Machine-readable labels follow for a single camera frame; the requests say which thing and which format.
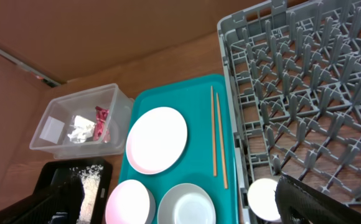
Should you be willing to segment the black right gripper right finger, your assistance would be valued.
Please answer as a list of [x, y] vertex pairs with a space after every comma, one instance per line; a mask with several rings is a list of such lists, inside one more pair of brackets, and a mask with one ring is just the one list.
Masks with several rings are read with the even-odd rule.
[[275, 201], [284, 224], [361, 224], [361, 213], [290, 175], [279, 178]]

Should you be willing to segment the cream paper cup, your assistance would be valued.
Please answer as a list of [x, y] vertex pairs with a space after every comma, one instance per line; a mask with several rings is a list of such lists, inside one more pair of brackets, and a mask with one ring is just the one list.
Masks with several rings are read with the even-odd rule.
[[275, 200], [277, 184], [274, 179], [262, 178], [255, 180], [248, 189], [248, 204], [253, 213], [264, 221], [281, 221]]

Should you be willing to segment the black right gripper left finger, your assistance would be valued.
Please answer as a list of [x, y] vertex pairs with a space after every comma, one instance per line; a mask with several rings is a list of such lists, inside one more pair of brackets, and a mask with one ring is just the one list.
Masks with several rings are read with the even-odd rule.
[[0, 211], [0, 224], [76, 223], [84, 198], [79, 177], [50, 185]]

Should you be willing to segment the red snack wrapper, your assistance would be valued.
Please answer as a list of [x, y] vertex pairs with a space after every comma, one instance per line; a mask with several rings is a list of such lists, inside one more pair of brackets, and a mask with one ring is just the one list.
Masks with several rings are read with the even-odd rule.
[[103, 109], [99, 106], [95, 107], [96, 109], [96, 125], [93, 132], [93, 140], [97, 141], [100, 139], [103, 131], [105, 130], [106, 119], [109, 114], [109, 110]]

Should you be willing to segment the pink bowl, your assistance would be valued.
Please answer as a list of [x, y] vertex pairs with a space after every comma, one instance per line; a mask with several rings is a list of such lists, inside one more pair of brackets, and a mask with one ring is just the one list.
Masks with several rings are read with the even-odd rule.
[[156, 212], [153, 194], [140, 181], [129, 179], [118, 184], [108, 198], [105, 222], [152, 223]]

